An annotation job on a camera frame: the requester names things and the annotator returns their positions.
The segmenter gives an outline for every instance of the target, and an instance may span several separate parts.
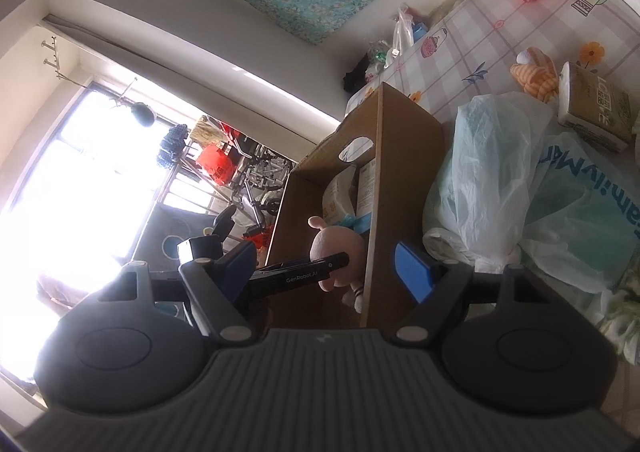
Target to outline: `silver screw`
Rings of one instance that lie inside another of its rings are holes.
[[[220,336],[229,342],[243,342],[251,338],[251,330],[245,326],[228,326],[220,331]]]
[[[429,336],[429,332],[420,326],[404,326],[396,331],[396,336],[405,342],[422,342]]]

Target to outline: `ribbed gray surface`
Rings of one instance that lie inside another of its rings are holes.
[[[118,418],[54,408],[19,441],[29,452],[622,452],[632,443],[596,410],[526,419],[477,405],[427,353],[376,330],[271,330],[252,348],[219,352],[163,406]]]

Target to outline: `plaid tablecloth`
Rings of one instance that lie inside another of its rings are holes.
[[[558,71],[579,62],[640,103],[640,17],[622,0],[465,0],[353,95],[347,112],[387,82],[450,135],[456,109],[473,96],[522,90],[509,68],[530,46]]]

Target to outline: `plush toy head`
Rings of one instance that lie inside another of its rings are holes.
[[[340,252],[346,252],[349,255],[348,265],[331,272],[328,279],[321,280],[320,288],[331,291],[334,287],[340,288],[352,282],[361,282],[367,260],[364,239],[350,228],[327,226],[324,219],[318,216],[309,218],[309,226],[320,230],[309,251],[311,260]]]

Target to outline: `orange flower print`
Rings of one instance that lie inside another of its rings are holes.
[[[580,48],[580,62],[582,64],[578,65],[584,65],[583,67],[587,69],[589,64],[592,66],[599,64],[603,57],[603,46],[597,42],[587,42],[587,44],[582,44],[582,47]]]

